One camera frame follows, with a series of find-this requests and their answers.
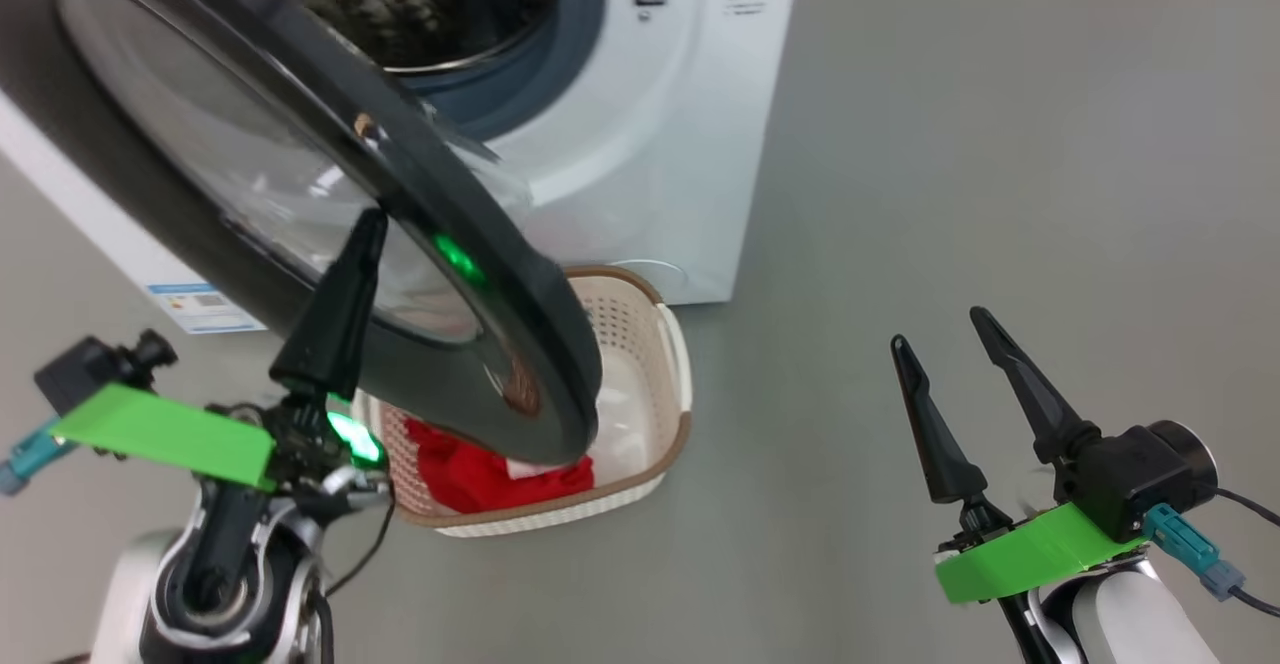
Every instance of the black cable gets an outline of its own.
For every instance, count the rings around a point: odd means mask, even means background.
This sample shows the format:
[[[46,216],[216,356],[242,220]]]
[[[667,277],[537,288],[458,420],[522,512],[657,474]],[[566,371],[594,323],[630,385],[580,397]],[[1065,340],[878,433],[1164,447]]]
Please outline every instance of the black cable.
[[[1229,592],[1235,599],[1239,599],[1244,604],[1248,604],[1249,606],[1257,609],[1258,612],[1262,612],[1263,614],[1271,614],[1272,617],[1280,617],[1280,606],[1276,606],[1275,604],[1267,604],[1266,601],[1262,601],[1257,596],[1253,596],[1253,595],[1249,595],[1249,594],[1244,594],[1244,590],[1242,590],[1240,587],[1230,587]]]
[[[320,664],[333,664],[333,609],[320,592],[311,595],[311,609],[320,618]]]
[[[356,562],[356,565],[352,567],[349,572],[334,582],[333,586],[329,587],[329,591],[324,592],[325,596],[338,594],[338,590],[347,586],[352,578],[356,578],[356,574],[365,568],[365,564],[369,564],[369,560],[378,554],[378,549],[383,545],[383,540],[387,539],[387,528],[392,526],[392,514],[396,513],[396,484],[392,482],[390,477],[387,477],[387,494],[390,496],[390,500],[387,504],[387,516],[383,517],[383,526],[378,528],[378,539],[374,540],[374,545],[369,548],[369,551],[360,558],[360,562]]]
[[[1216,496],[1221,496],[1222,499],[1230,499],[1231,502],[1239,504],[1240,507],[1249,509],[1258,517],[1262,517],[1267,522],[1271,522],[1272,525],[1280,527],[1280,514],[1276,514],[1275,512],[1267,509],[1266,507],[1258,504],[1257,502],[1253,502],[1248,496],[1235,494],[1234,491],[1226,490],[1225,487],[1217,487],[1210,485],[1199,485],[1199,486],[1204,491],[1211,491]]]

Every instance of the plastic basket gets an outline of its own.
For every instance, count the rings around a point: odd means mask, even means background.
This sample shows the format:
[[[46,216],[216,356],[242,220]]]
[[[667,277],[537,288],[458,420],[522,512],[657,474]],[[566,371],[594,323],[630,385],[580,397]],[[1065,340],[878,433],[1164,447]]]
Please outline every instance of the plastic basket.
[[[356,415],[372,423],[387,447],[403,519],[457,537],[509,535],[603,514],[644,499],[662,482],[691,423],[694,390],[680,325],[658,292],[626,269],[576,267],[567,274],[591,316],[603,358],[600,431],[589,452],[598,463],[596,486],[539,504],[458,514],[433,500],[420,480],[417,445],[406,436],[408,415],[361,391],[353,400]]]

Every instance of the gray floor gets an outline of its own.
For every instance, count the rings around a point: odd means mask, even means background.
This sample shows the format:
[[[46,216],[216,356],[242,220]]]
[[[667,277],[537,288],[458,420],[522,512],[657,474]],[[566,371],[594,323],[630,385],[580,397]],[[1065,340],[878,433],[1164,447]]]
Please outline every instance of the gray floor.
[[[681,312],[696,432],[625,510],[511,539],[397,523],[335,601],[342,661],[1011,661],[998,612],[948,608],[887,356],[910,335],[997,502],[1033,464],[965,317],[988,304],[1116,432],[1180,418],[1228,486],[1280,504],[1280,0],[797,0],[737,299]],[[0,440],[81,333],[157,326],[182,399],[261,388],[273,336],[188,339],[8,169]],[[38,258],[37,244],[49,249]],[[5,661],[87,647],[115,553],[180,522],[182,473],[78,454],[0,503]],[[1280,599],[1276,532],[1193,519]],[[334,532],[342,569],[375,517]],[[1164,567],[1225,661],[1276,624]]]

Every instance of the basket handle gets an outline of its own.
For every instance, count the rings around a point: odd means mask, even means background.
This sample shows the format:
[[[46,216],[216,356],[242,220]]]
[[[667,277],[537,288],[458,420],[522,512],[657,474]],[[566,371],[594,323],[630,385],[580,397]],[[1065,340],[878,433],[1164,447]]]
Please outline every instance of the basket handle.
[[[676,321],[676,313],[667,304],[658,304],[662,313],[664,335],[663,349],[667,349],[667,363],[671,365],[676,395],[680,398],[681,412],[689,412],[694,406],[694,376],[689,365],[689,348],[685,345],[685,331]]]

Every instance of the green strip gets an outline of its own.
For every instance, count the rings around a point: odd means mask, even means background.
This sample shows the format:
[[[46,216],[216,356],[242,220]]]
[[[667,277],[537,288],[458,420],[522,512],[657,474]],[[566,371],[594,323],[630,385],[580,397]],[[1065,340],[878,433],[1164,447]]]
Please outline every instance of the green strip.
[[[934,572],[952,604],[1000,599],[1079,574],[1146,541],[1116,544],[1074,504],[1064,504]]]
[[[275,482],[266,478],[266,464],[275,450],[266,430],[115,383],[65,415],[51,434],[84,447],[275,490]]]

